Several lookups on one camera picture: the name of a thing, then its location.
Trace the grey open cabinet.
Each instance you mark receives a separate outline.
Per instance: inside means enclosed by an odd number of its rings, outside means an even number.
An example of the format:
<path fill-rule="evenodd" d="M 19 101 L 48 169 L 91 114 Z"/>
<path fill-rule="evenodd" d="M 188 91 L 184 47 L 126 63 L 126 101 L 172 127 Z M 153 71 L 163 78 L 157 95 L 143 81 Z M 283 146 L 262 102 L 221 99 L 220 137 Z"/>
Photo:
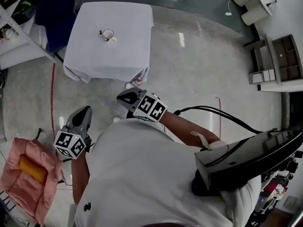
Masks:
<path fill-rule="evenodd" d="M 293 35 L 272 40 L 263 39 L 249 43 L 244 49 L 250 52 L 253 71 L 249 74 L 250 84 L 261 85 L 303 79 L 303 67 Z"/>

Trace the orange pillow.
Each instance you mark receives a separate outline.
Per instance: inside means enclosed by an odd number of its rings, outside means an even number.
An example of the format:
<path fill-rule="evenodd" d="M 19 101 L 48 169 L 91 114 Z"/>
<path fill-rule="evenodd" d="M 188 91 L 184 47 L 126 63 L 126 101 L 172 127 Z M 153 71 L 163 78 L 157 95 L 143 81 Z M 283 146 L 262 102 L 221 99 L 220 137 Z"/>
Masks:
<path fill-rule="evenodd" d="M 26 155 L 20 156 L 18 168 L 42 184 L 45 184 L 48 171 L 44 167 L 29 159 Z"/>

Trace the white metal shelf rack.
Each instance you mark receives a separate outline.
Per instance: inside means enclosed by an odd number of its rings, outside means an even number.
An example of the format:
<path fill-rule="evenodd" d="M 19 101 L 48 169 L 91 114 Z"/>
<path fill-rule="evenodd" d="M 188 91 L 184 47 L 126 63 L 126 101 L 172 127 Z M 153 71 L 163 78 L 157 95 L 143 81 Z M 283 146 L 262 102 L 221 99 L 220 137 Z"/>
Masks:
<path fill-rule="evenodd" d="M 21 25 L 11 17 L 20 2 L 0 0 L 0 70 L 41 57 L 55 61 L 47 50 L 45 28 L 35 23 L 36 11 Z"/>

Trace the table with white tablecloth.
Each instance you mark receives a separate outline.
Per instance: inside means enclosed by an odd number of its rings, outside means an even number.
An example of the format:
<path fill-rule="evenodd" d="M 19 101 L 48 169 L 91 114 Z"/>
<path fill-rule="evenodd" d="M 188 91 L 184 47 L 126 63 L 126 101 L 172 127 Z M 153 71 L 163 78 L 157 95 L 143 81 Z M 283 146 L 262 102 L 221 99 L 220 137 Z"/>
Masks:
<path fill-rule="evenodd" d="M 63 69 L 73 80 L 146 82 L 150 68 L 152 7 L 130 2 L 86 2 L 80 7 L 66 47 Z M 117 42 L 99 31 L 111 29 Z"/>

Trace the pink padded cushion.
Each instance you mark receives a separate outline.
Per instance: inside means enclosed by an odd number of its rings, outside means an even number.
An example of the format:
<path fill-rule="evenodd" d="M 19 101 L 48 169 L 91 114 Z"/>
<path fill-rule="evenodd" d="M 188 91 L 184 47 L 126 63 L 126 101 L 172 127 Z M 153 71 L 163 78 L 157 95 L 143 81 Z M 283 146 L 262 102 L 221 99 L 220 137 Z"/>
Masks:
<path fill-rule="evenodd" d="M 48 171 L 45 184 L 18 168 L 21 155 L 26 155 Z M 62 161 L 37 139 L 14 138 L 0 186 L 25 213 L 43 225 L 62 176 L 61 170 Z"/>

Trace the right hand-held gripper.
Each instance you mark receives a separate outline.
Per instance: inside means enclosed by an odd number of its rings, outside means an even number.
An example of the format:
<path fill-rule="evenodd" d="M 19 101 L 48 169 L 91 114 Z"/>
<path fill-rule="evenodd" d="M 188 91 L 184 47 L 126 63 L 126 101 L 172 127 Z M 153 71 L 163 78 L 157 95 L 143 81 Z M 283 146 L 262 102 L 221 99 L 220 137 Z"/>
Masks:
<path fill-rule="evenodd" d="M 117 101 L 127 110 L 135 110 L 133 116 L 149 122 L 159 122 L 167 110 L 167 106 L 154 94 L 146 92 L 138 102 L 143 90 L 140 88 L 130 88 L 121 92 L 117 96 Z"/>

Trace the blue chair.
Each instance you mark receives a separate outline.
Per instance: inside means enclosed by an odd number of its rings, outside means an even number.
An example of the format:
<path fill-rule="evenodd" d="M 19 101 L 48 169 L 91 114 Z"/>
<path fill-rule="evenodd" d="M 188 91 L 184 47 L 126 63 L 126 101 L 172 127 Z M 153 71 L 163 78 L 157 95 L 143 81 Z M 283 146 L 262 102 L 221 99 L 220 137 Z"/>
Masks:
<path fill-rule="evenodd" d="M 46 30 L 48 51 L 58 52 L 67 46 L 76 20 L 75 0 L 39 0 L 35 23 Z"/>

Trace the white mug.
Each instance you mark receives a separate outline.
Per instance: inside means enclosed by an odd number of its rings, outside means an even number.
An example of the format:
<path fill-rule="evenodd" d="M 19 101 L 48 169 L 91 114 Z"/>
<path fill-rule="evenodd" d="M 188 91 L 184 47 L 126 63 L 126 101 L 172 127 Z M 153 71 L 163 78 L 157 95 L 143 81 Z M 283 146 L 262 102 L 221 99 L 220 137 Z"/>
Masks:
<path fill-rule="evenodd" d="M 102 39 L 105 42 L 117 42 L 117 38 L 115 38 L 115 33 L 111 29 L 107 29 L 104 31 L 99 31 L 99 34 L 101 35 Z"/>

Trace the person's white shirt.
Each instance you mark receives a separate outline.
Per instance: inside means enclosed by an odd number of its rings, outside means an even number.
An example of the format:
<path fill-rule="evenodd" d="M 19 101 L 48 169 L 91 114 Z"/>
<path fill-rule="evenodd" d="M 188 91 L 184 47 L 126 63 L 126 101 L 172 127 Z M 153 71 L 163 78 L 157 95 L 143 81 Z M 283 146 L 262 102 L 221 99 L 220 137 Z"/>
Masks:
<path fill-rule="evenodd" d="M 175 142 L 154 123 L 120 120 L 98 137 L 89 182 L 68 227 L 244 227 L 261 189 L 257 176 L 217 196 L 195 196 L 200 148 Z"/>

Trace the green and black bag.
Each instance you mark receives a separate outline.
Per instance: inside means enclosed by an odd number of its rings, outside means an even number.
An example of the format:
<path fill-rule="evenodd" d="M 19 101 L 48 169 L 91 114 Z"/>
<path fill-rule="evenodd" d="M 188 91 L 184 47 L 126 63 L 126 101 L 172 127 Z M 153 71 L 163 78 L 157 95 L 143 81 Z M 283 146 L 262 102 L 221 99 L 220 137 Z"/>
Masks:
<path fill-rule="evenodd" d="M 19 25 L 27 22 L 34 15 L 38 1 L 39 0 L 21 0 L 11 17 Z"/>

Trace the person's right forearm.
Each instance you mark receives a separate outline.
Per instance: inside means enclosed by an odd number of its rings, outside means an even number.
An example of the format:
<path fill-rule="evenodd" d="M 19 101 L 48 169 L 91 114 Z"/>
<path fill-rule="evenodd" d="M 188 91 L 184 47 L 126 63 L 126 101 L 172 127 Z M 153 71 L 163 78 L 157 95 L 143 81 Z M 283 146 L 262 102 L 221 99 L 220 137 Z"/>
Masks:
<path fill-rule="evenodd" d="M 188 146 L 195 146 L 199 148 L 206 147 L 206 145 L 202 143 L 201 139 L 198 136 L 193 135 L 192 132 L 196 132 L 204 136 L 208 144 L 220 141 L 220 138 L 211 131 L 168 111 L 163 114 L 162 118 L 160 119 L 160 123 Z"/>

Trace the pink and white shoes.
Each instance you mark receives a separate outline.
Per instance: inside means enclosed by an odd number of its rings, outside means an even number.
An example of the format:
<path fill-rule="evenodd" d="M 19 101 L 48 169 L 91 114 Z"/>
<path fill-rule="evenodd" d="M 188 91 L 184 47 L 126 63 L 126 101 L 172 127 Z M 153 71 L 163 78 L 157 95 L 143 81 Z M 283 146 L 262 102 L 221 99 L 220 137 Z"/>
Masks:
<path fill-rule="evenodd" d="M 139 87 L 141 85 L 141 83 L 142 83 L 142 77 L 138 76 L 135 79 L 133 79 L 132 81 L 127 82 L 125 84 L 125 90 L 131 89 L 134 87 Z"/>

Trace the person's left forearm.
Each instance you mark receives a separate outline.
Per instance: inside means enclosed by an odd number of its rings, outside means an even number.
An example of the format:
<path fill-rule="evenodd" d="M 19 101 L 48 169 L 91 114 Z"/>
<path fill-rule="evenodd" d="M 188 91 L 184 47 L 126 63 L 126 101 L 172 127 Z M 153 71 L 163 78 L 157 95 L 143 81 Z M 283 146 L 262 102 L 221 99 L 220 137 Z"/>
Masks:
<path fill-rule="evenodd" d="M 90 178 L 85 151 L 71 161 L 71 175 L 73 200 L 75 204 L 79 204 Z"/>

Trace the bench with electronic equipment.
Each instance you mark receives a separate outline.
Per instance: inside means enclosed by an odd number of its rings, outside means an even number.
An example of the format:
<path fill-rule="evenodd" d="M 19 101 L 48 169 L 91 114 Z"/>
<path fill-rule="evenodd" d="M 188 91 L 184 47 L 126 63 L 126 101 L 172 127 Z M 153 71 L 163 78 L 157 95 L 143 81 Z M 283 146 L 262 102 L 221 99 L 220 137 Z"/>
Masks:
<path fill-rule="evenodd" d="M 261 192 L 245 227 L 303 227 L 303 146 L 261 176 Z"/>

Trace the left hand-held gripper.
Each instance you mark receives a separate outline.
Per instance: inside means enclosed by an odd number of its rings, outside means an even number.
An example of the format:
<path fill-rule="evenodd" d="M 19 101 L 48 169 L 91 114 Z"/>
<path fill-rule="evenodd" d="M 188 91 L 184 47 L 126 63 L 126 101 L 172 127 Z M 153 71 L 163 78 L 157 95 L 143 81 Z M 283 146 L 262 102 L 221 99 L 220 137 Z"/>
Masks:
<path fill-rule="evenodd" d="M 89 152 L 93 145 L 88 135 L 91 125 L 92 108 L 85 106 L 74 111 L 66 125 L 57 132 L 53 146 L 59 154 L 69 159 L 77 159 L 83 151 Z"/>

